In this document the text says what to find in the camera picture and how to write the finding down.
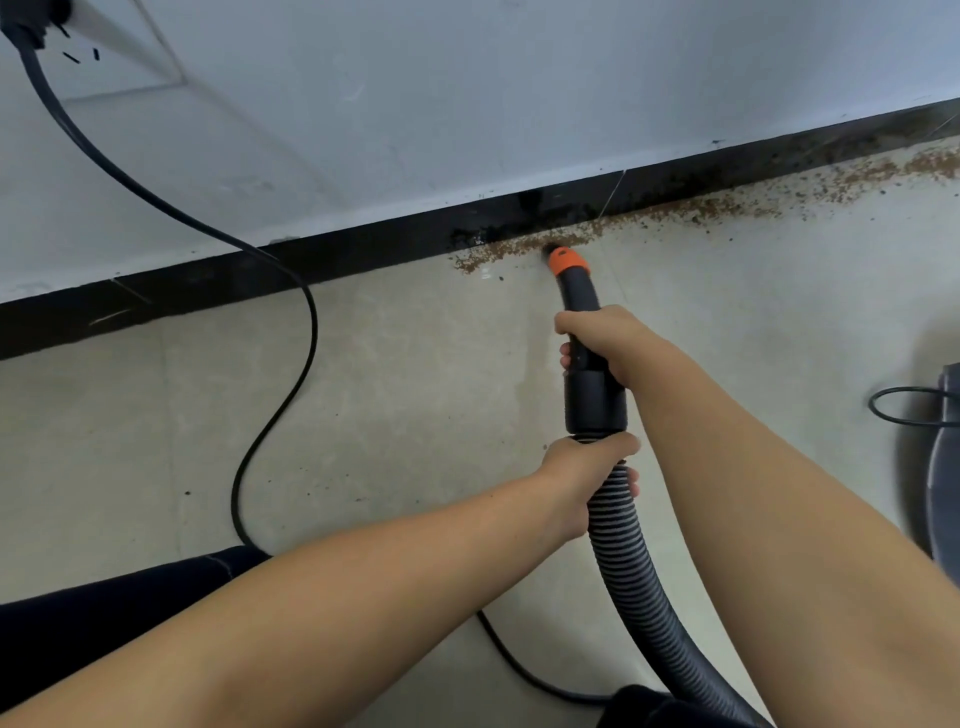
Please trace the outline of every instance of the orange nozzle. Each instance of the orange nozzle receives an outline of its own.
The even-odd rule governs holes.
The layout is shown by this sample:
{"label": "orange nozzle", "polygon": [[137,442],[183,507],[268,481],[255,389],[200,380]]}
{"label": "orange nozzle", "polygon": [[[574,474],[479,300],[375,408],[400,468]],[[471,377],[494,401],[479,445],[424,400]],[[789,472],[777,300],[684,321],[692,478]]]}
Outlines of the orange nozzle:
{"label": "orange nozzle", "polygon": [[584,268],[588,273],[590,267],[587,262],[580,257],[580,254],[571,251],[569,248],[560,247],[555,249],[547,259],[547,265],[554,276],[558,276],[567,268]]}

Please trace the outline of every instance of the scratch on baseboard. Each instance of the scratch on baseboard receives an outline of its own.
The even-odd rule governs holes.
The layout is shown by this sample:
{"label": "scratch on baseboard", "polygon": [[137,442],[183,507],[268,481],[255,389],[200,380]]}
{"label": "scratch on baseboard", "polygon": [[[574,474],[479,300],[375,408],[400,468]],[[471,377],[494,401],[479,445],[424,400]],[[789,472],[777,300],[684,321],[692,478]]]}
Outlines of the scratch on baseboard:
{"label": "scratch on baseboard", "polygon": [[101,316],[99,319],[94,319],[89,324],[87,324],[87,326],[88,327],[96,326],[97,324],[100,324],[101,322],[104,322],[107,319],[112,319],[114,316],[119,316],[121,313],[127,313],[127,311],[133,311],[133,309],[124,308],[122,311],[115,311],[114,313],[109,313],[106,316]]}
{"label": "scratch on baseboard", "polygon": [[136,296],[138,299],[140,299],[140,301],[142,301],[142,302],[145,303],[146,305],[153,305],[153,304],[154,304],[153,301],[151,301],[150,299],[148,299],[146,296],[137,293],[136,291],[134,291],[132,288],[130,288],[130,287],[129,287],[128,285],[126,285],[125,283],[121,283],[121,282],[120,282],[119,280],[117,280],[117,279],[110,279],[110,282],[111,282],[111,283],[116,283],[118,286],[120,286],[120,287],[123,288],[125,291],[127,291],[127,293],[129,293],[129,294],[132,295],[132,296]]}

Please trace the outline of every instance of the dirt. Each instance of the dirt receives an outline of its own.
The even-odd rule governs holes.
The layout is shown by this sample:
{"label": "dirt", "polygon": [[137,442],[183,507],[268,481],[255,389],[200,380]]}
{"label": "dirt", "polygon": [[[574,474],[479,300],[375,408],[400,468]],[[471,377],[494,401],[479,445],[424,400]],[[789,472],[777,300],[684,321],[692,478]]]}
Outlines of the dirt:
{"label": "dirt", "polygon": [[524,235],[490,245],[479,245],[454,255],[454,267],[473,273],[508,255],[523,255],[547,243],[573,247],[600,237],[605,231],[636,224],[644,230],[662,231],[667,224],[706,229],[734,218],[780,218],[788,213],[803,220],[829,213],[828,206],[848,206],[868,194],[887,194],[894,187],[921,179],[953,182],[960,175],[960,147],[943,144],[925,148],[897,161],[890,155],[867,157],[820,167],[786,177],[714,192],[702,197],[646,207],[615,217],[552,231]]}

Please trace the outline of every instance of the white wall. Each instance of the white wall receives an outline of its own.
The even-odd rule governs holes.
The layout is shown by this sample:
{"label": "white wall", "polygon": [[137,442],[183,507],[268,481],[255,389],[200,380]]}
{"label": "white wall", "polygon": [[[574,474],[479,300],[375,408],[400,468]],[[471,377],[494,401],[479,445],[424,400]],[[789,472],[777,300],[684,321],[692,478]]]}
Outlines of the white wall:
{"label": "white wall", "polygon": [[[69,110],[258,244],[960,96],[947,0],[142,2],[188,84]],[[226,250],[92,167],[0,61],[0,301]]]}

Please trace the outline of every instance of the black pants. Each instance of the black pants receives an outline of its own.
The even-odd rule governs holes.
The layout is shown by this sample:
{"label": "black pants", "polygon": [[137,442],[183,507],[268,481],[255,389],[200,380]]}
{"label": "black pants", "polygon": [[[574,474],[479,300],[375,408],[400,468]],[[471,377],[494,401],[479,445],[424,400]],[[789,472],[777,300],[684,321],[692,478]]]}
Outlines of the black pants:
{"label": "black pants", "polygon": [[[247,546],[0,606],[0,713],[148,632],[269,556]],[[737,726],[658,692],[616,694],[598,728]]]}

